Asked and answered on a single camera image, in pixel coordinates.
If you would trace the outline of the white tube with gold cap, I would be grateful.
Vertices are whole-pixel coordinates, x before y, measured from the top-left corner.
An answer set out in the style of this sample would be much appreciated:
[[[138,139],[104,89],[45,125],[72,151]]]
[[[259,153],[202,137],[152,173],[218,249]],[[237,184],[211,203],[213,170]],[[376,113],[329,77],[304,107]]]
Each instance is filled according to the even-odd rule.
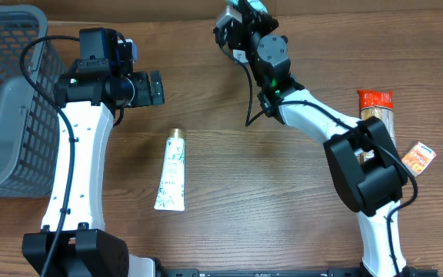
[[[154,205],[155,210],[185,210],[185,133],[170,130],[166,140],[162,175]]]

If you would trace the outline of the orange long noodle packet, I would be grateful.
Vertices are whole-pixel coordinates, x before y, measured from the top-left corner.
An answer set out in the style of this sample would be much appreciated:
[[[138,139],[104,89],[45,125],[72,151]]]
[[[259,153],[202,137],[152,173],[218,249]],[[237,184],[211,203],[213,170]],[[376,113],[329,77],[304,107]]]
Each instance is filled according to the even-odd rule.
[[[391,140],[396,145],[395,121],[394,121],[394,92],[380,92],[371,89],[359,89],[360,119],[366,120],[371,117],[381,119]]]

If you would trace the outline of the small orange sachet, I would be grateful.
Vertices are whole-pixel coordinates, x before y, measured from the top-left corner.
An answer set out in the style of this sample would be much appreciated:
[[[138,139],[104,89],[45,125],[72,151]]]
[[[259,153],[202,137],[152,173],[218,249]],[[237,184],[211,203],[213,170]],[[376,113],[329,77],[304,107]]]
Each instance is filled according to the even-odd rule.
[[[417,142],[402,158],[403,164],[414,177],[417,177],[430,165],[436,153],[422,142]]]

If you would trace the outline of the teal snack packet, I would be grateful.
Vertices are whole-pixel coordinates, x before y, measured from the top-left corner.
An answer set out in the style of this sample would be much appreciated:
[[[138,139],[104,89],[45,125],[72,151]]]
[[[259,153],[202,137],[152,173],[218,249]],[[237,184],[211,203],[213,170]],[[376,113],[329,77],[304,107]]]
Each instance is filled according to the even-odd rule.
[[[268,13],[261,0],[226,0],[225,2],[241,13],[250,11]]]

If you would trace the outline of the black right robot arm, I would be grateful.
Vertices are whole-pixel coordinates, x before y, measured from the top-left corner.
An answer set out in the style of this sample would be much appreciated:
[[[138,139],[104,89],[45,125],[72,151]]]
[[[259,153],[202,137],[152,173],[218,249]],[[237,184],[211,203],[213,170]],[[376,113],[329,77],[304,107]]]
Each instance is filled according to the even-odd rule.
[[[260,1],[229,1],[217,17],[215,41],[239,62],[258,94],[261,112],[322,144],[338,196],[356,213],[364,246],[361,267],[371,276],[410,276],[401,253],[398,212],[407,183],[415,177],[401,161],[385,123],[344,115],[317,100],[291,73],[288,39],[276,35],[278,20]]]

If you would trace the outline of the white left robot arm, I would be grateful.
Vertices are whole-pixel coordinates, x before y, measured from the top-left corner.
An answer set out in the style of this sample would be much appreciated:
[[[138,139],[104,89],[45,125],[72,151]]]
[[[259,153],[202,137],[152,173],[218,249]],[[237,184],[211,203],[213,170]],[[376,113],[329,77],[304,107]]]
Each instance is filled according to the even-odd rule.
[[[155,258],[130,254],[105,230],[102,189],[105,152],[116,111],[161,105],[159,72],[65,73],[55,86],[60,109],[58,154],[51,198],[37,233],[22,253],[40,276],[162,276]]]

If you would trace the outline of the white barcode scanner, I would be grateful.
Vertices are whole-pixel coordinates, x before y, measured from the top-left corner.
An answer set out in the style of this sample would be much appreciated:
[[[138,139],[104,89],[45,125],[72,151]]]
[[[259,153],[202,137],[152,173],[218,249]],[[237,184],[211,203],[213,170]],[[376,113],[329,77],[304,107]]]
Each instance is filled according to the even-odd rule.
[[[249,61],[247,60],[245,51],[243,51],[243,50],[233,49],[232,55],[238,63],[242,63],[244,65],[247,65],[249,63]]]

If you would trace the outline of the brown cardboard backdrop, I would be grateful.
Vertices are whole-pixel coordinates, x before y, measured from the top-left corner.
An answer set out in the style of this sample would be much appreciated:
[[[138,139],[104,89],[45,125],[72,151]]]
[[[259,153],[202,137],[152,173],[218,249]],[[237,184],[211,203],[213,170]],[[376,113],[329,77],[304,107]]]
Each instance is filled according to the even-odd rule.
[[[273,16],[443,9],[443,0],[264,0]],[[57,22],[163,22],[213,19],[224,0],[0,0],[34,5]]]

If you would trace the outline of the grey plastic shopping basket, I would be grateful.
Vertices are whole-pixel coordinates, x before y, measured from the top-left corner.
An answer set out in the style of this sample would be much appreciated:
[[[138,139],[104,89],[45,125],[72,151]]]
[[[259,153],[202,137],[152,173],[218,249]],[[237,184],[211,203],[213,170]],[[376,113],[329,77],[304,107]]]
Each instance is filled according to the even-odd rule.
[[[0,197],[45,197],[52,190],[58,151],[58,114],[22,75],[47,95],[67,70],[51,42],[27,54],[48,34],[44,12],[31,5],[0,5]]]

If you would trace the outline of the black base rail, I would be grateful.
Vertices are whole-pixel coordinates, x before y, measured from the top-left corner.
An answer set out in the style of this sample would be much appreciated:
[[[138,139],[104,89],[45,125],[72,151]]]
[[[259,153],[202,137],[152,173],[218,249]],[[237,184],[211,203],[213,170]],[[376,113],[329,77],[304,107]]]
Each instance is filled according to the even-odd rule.
[[[330,268],[315,271],[199,271],[197,269],[163,269],[164,277],[365,277],[370,276],[361,268]]]

